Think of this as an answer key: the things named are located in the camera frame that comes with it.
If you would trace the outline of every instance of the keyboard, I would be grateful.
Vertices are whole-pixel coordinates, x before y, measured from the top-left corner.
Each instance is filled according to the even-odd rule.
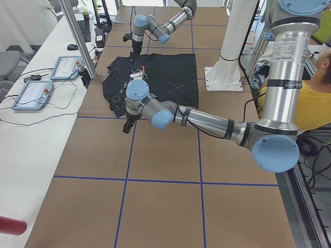
[[[89,19],[77,21],[85,42],[91,41],[91,28],[89,26]]]

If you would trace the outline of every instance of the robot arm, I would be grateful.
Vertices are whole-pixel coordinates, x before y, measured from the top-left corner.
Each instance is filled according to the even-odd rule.
[[[208,113],[159,102],[149,93],[143,80],[133,80],[127,87],[124,132],[129,132],[141,115],[158,129],[177,122],[237,142],[252,152],[255,162],[270,172],[291,169],[298,160],[293,123],[304,59],[310,36],[319,28],[324,0],[271,0],[266,13],[267,25],[275,37],[268,90],[263,117],[257,123],[240,123]]]
[[[124,42],[132,40],[133,50],[130,53],[131,61],[134,61],[141,53],[146,30],[150,31],[159,42],[166,44],[170,39],[170,34],[175,32],[184,22],[194,18],[197,11],[195,0],[175,0],[175,2],[182,7],[182,10],[163,26],[159,26],[155,17],[152,15],[136,15],[133,34],[126,34],[123,37]]]

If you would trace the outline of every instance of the red cylinder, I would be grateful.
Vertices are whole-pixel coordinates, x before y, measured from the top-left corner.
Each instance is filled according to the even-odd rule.
[[[21,235],[25,232],[27,224],[25,221],[14,220],[11,218],[0,216],[0,233]]]

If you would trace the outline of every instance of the computer mouse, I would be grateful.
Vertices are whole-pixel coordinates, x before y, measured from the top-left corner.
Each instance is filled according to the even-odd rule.
[[[69,45],[67,46],[67,49],[68,49],[69,51],[78,50],[78,46],[77,46],[76,44],[69,44]]]

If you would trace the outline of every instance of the white desk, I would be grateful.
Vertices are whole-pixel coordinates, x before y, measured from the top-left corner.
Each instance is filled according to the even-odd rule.
[[[95,40],[93,30],[91,38],[92,41]],[[23,73],[53,68],[59,56],[79,55],[79,51],[67,50],[70,43],[75,41],[63,17]],[[86,44],[88,50],[93,48],[91,43],[94,42]],[[34,74],[42,75],[46,72],[38,71]],[[21,91],[23,78],[24,76],[17,80],[9,92],[10,95],[17,95]],[[81,106],[86,89],[80,78],[73,83],[77,86],[77,91],[73,101],[64,110],[46,105],[34,113],[18,113],[9,108],[0,110],[0,118],[30,124],[50,116],[75,113]],[[54,82],[54,87],[59,84],[61,82]],[[68,81],[54,90],[49,102],[65,107],[75,89]],[[12,104],[13,100],[7,98],[0,104],[0,109],[11,107]],[[30,127],[0,121],[0,215],[27,222],[27,230],[20,236],[0,234],[1,248],[25,246],[76,116],[56,117]]]

